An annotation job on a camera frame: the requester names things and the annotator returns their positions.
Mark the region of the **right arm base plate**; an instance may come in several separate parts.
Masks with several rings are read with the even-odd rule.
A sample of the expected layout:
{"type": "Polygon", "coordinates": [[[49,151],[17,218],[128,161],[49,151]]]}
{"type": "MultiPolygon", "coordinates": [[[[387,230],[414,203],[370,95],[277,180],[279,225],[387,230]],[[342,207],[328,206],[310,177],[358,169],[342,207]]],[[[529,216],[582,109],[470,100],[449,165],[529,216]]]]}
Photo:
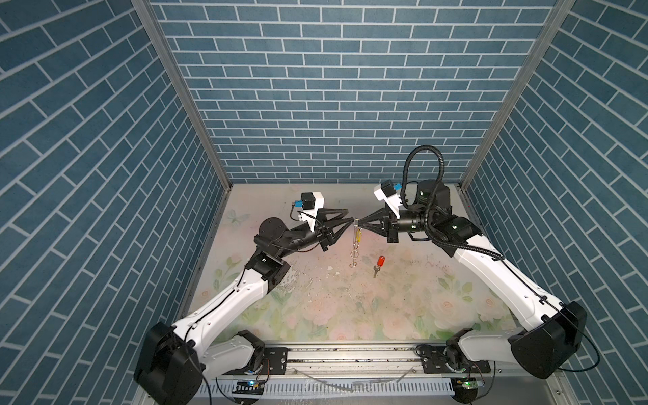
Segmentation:
{"type": "Polygon", "coordinates": [[[414,352],[420,357],[425,374],[476,372],[486,375],[492,371],[488,361],[472,362],[457,349],[447,346],[418,344],[414,352]]]}

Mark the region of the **right green circuit board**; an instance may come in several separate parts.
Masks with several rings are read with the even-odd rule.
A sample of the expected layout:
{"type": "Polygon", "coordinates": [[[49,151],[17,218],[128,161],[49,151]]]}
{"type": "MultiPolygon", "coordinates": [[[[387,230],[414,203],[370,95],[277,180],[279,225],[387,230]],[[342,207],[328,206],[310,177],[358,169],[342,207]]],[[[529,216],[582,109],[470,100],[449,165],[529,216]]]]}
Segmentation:
{"type": "Polygon", "coordinates": [[[479,390],[482,386],[481,381],[477,381],[474,378],[453,378],[452,386],[455,394],[460,392],[470,392],[479,390]]]}

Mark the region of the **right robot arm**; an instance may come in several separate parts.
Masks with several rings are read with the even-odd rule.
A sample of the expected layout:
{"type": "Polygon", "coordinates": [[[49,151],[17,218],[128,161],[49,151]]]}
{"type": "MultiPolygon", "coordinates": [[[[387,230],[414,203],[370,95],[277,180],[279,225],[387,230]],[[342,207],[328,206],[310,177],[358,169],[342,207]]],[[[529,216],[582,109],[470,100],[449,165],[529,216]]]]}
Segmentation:
{"type": "Polygon", "coordinates": [[[509,308],[518,328],[479,332],[464,328],[447,339],[447,366],[463,372],[479,361],[516,363],[528,374],[547,379],[587,339],[587,312],[578,303],[564,303],[530,280],[496,251],[469,219],[452,212],[449,188],[440,180],[418,184],[417,196],[403,205],[405,187],[385,181],[374,189],[384,208],[360,219],[359,227],[397,243],[398,236],[425,233],[449,257],[476,274],[509,308]]]}

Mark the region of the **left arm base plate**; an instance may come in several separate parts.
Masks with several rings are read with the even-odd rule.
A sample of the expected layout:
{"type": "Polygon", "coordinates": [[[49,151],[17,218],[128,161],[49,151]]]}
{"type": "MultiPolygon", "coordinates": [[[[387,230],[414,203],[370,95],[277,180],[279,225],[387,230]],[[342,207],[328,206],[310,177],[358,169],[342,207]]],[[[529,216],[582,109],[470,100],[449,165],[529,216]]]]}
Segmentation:
{"type": "Polygon", "coordinates": [[[284,375],[287,369],[289,349],[287,347],[270,347],[263,354],[253,354],[252,360],[240,369],[224,373],[226,376],[284,375]]]}

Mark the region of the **left green circuit board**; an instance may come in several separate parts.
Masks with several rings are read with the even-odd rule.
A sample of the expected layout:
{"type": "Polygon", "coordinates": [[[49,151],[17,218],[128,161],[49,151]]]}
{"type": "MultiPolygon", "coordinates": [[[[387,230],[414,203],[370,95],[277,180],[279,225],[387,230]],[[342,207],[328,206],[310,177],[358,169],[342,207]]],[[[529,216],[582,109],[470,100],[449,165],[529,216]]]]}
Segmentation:
{"type": "Polygon", "coordinates": [[[238,381],[233,386],[233,396],[253,395],[261,396],[265,392],[264,381],[238,381]]]}

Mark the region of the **right corner aluminium post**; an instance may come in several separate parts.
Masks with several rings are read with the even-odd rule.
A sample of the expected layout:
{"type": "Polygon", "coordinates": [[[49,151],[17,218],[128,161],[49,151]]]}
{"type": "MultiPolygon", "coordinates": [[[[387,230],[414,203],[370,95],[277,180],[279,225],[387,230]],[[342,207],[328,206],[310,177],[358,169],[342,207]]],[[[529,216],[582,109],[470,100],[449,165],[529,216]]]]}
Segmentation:
{"type": "Polygon", "coordinates": [[[548,14],[547,20],[543,25],[538,38],[531,46],[526,59],[513,80],[511,88],[507,91],[501,107],[494,114],[489,129],[484,134],[481,144],[477,147],[467,170],[463,173],[457,187],[460,192],[464,194],[467,193],[467,190],[477,175],[479,167],[481,167],[487,153],[499,137],[504,124],[510,117],[516,103],[521,97],[521,94],[529,84],[533,74],[536,72],[536,69],[543,59],[544,54],[547,52],[574,4],[574,0],[559,0],[555,2],[555,5],[548,14]]]}

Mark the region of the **key with red tag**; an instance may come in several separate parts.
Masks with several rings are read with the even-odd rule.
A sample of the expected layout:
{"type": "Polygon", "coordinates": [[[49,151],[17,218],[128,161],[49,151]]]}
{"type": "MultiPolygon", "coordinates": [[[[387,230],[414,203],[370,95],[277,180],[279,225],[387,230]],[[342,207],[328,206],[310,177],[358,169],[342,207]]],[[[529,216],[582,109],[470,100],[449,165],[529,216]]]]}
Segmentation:
{"type": "Polygon", "coordinates": [[[373,268],[373,270],[374,270],[373,278],[377,277],[377,275],[378,275],[379,271],[381,271],[385,261],[386,261],[386,258],[384,256],[379,256],[379,258],[378,258],[378,260],[376,262],[376,265],[373,268]]]}

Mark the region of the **green circuit board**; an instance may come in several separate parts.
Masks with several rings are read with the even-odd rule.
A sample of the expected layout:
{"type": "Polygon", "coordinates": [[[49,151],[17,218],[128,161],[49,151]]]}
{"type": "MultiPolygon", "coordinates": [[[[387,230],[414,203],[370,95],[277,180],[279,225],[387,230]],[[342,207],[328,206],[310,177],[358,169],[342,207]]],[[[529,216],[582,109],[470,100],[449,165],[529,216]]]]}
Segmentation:
{"type": "Polygon", "coordinates": [[[265,392],[264,381],[238,381],[233,386],[233,396],[253,395],[261,396],[265,392]]]}
{"type": "Polygon", "coordinates": [[[453,378],[452,386],[455,394],[460,392],[470,392],[479,390],[482,386],[481,381],[477,381],[474,378],[453,378]]]}

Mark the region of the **corner aluminium post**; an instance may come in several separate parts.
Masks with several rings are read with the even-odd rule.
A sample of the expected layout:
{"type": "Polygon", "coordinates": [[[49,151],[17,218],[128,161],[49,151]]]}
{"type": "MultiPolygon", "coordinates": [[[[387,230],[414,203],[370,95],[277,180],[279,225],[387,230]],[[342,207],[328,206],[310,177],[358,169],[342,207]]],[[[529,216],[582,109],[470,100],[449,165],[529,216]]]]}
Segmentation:
{"type": "Polygon", "coordinates": [[[133,0],[133,8],[140,19],[145,32],[148,35],[160,62],[170,79],[173,88],[177,92],[178,98],[182,104],[183,109],[187,113],[187,117],[194,130],[197,133],[198,139],[209,157],[214,171],[223,184],[226,193],[229,193],[232,188],[231,180],[226,173],[226,170],[214,148],[214,143],[209,136],[209,132],[204,124],[204,120],[200,116],[197,105],[192,97],[190,89],[182,75],[178,63],[173,55],[170,45],[165,38],[164,32],[161,28],[160,22],[155,15],[153,6],[150,1],[133,0]]]}
{"type": "Polygon", "coordinates": [[[464,194],[467,193],[467,190],[477,175],[479,167],[481,167],[487,153],[499,137],[504,124],[510,117],[516,103],[521,97],[521,94],[529,84],[533,74],[536,72],[536,69],[543,59],[544,54],[547,52],[574,4],[574,0],[559,0],[555,2],[555,5],[548,14],[547,20],[543,25],[538,38],[531,46],[526,59],[513,80],[511,88],[507,91],[501,107],[494,114],[489,129],[484,134],[481,144],[477,147],[467,170],[463,173],[457,187],[460,192],[464,194]]]}

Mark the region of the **left corner aluminium post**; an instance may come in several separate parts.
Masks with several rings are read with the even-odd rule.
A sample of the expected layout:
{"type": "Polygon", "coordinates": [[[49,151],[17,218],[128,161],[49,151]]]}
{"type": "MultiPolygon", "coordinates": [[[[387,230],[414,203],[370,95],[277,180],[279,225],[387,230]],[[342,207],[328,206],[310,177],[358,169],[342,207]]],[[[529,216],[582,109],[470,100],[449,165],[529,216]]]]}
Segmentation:
{"type": "Polygon", "coordinates": [[[155,15],[153,6],[150,1],[133,0],[133,8],[140,19],[145,32],[148,35],[160,62],[170,79],[173,88],[177,92],[178,98],[182,104],[183,109],[187,113],[187,117],[194,130],[197,133],[198,139],[209,157],[214,171],[223,184],[226,193],[229,193],[232,188],[231,180],[226,173],[226,170],[214,148],[214,143],[209,136],[209,132],[204,124],[204,120],[200,116],[197,105],[192,97],[190,89],[182,75],[178,63],[173,55],[170,45],[165,38],[164,32],[161,28],[160,22],[155,15]]]}

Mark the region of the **aluminium front rail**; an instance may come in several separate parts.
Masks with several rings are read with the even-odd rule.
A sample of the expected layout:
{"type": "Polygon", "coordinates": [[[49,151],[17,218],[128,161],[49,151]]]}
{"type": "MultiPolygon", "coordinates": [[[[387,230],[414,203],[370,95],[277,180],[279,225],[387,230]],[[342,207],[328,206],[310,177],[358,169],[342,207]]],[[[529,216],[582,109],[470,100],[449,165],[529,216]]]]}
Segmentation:
{"type": "MultiPolygon", "coordinates": [[[[220,379],[264,381],[271,379],[403,379],[403,378],[474,378],[483,384],[479,390],[461,391],[453,396],[309,398],[309,399],[251,399],[196,397],[187,404],[574,404],[577,401],[566,377],[557,373],[546,380],[530,376],[521,366],[506,362],[489,362],[491,372],[467,374],[425,374],[414,348],[417,343],[311,343],[267,344],[287,347],[288,363],[284,375],[218,376],[220,379]]],[[[158,404],[142,389],[143,404],[158,404]]]]}

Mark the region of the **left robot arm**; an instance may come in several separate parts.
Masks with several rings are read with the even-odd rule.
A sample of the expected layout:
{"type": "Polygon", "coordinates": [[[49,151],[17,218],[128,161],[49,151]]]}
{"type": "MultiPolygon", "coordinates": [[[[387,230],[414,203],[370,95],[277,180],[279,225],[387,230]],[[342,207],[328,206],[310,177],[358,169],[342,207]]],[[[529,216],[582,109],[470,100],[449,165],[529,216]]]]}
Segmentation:
{"type": "Polygon", "coordinates": [[[218,376],[259,371],[265,344],[253,333],[240,331],[223,344],[214,340],[283,281],[290,270],[286,256],[311,246],[327,251],[352,224],[345,209],[318,209],[293,229],[277,217],[265,219],[254,238],[256,251],[230,285],[195,312],[172,325],[158,322],[146,333],[134,381],[158,404],[187,404],[218,376]]]}

